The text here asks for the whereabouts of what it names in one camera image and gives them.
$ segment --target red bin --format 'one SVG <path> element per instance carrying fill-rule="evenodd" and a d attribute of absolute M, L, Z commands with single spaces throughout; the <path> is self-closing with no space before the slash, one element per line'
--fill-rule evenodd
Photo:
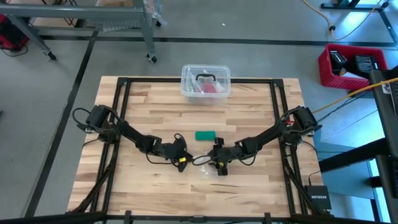
<path fill-rule="evenodd" d="M 354 60 L 355 55 L 373 56 L 376 59 L 379 70 L 387 70 L 386 59 L 384 58 L 383 51 L 380 49 L 327 44 L 326 49 L 318 59 L 319 73 L 323 86 L 341 88 L 345 90 L 358 90 L 369 85 L 369 80 L 363 80 L 360 78 L 346 78 L 333 74 L 330 60 L 331 50 L 337 50 L 341 55 L 344 55 L 348 61 Z"/>

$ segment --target clear plastic container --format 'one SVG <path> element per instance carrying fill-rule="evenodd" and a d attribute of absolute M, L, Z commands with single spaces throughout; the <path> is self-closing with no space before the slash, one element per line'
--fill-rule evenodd
<path fill-rule="evenodd" d="M 181 74 L 181 94 L 196 104 L 224 103 L 231 93 L 231 74 L 223 65 L 185 65 Z"/>

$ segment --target black box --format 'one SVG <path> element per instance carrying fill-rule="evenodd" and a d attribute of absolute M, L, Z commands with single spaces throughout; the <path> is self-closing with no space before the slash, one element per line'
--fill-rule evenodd
<path fill-rule="evenodd" d="M 311 200 L 321 210 L 331 210 L 327 186 L 305 186 Z"/>

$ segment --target caster wheel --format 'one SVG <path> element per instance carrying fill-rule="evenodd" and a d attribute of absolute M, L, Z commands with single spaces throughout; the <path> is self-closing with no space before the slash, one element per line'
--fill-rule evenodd
<path fill-rule="evenodd" d="M 57 60 L 57 57 L 56 57 L 52 52 L 49 52 L 49 53 L 47 53 L 46 55 L 47 55 L 47 57 L 48 57 L 50 60 Z"/>
<path fill-rule="evenodd" d="M 385 2 L 385 3 L 383 3 L 383 4 L 381 5 L 381 8 L 382 8 L 382 9 L 385 9 L 385 8 L 388 7 L 388 5 L 389 5 L 389 3 L 388 3 L 388 2 Z"/>
<path fill-rule="evenodd" d="M 149 54 L 147 54 L 147 58 L 150 60 L 150 62 L 152 63 L 156 63 L 157 62 L 157 58 L 156 56 L 149 56 Z"/>

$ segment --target metal table leg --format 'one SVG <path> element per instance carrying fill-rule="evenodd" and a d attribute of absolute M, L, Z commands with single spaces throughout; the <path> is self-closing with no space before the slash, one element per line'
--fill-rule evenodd
<path fill-rule="evenodd" d="M 362 161 L 375 158 L 377 155 L 390 154 L 389 146 L 385 138 L 367 143 L 364 146 L 357 147 L 348 152 L 343 152 L 333 157 L 319 162 L 322 173 L 349 166 Z"/>
<path fill-rule="evenodd" d="M 358 4 L 360 0 L 337 0 L 337 3 L 322 3 L 321 9 L 351 9 L 351 10 L 372 10 L 372 4 Z M 388 6 L 385 2 L 381 7 L 377 7 L 377 11 L 383 11 Z"/>
<path fill-rule="evenodd" d="M 7 15 L 8 19 L 18 27 L 33 43 L 38 45 L 43 53 L 48 56 L 51 60 L 56 60 L 57 58 L 51 53 L 50 47 L 48 47 L 44 40 L 36 33 L 36 31 L 31 28 L 21 17 L 16 17 L 12 15 Z"/>
<path fill-rule="evenodd" d="M 150 29 L 149 24 L 146 19 L 139 19 L 139 24 L 141 27 L 142 36 L 144 37 L 145 44 L 149 51 L 149 53 L 147 54 L 147 58 L 152 63 L 156 63 L 157 59 L 155 56 L 155 43 L 154 43 L 152 29 Z"/>

